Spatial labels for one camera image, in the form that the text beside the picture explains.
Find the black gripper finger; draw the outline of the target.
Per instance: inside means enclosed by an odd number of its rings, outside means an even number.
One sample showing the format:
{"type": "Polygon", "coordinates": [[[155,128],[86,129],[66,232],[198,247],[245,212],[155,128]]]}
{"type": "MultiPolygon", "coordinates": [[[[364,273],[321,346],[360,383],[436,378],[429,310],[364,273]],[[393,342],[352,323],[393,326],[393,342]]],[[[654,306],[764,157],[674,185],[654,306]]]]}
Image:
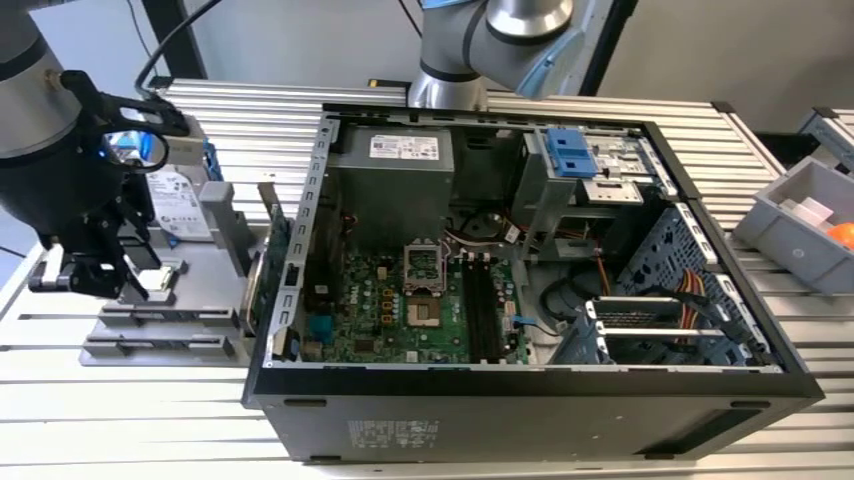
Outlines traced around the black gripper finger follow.
{"type": "Polygon", "coordinates": [[[99,258],[69,254],[55,244],[30,273],[35,293],[77,293],[113,300],[149,300],[134,265],[123,257],[117,264],[99,258]]]}

